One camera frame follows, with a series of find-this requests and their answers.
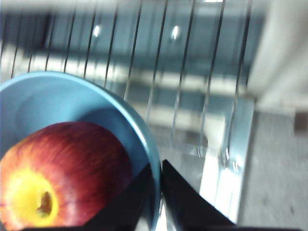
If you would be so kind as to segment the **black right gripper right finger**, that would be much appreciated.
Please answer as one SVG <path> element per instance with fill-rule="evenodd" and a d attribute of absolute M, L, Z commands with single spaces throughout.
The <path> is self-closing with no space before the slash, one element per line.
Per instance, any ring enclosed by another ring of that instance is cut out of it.
<path fill-rule="evenodd" d="M 177 228 L 234 228 L 236 225 L 200 196 L 168 160 L 162 162 L 161 185 Z"/>

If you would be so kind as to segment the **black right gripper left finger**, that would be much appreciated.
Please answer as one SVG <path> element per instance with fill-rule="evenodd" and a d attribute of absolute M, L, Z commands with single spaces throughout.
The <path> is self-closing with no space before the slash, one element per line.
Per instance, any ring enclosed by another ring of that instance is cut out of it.
<path fill-rule="evenodd" d="M 154 179 L 145 166 L 130 185 L 85 225 L 85 228 L 152 228 Z"/>

